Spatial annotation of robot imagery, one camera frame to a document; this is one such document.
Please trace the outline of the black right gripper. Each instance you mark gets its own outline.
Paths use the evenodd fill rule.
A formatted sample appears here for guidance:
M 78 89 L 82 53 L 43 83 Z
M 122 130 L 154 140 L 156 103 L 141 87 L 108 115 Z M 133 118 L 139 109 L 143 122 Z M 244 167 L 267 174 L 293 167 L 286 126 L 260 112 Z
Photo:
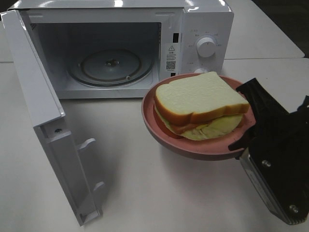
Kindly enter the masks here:
M 281 106 L 253 78 L 236 88 L 256 124 L 228 146 L 245 149 L 239 160 L 268 210 L 288 225 L 309 214 L 309 98 L 295 112 Z

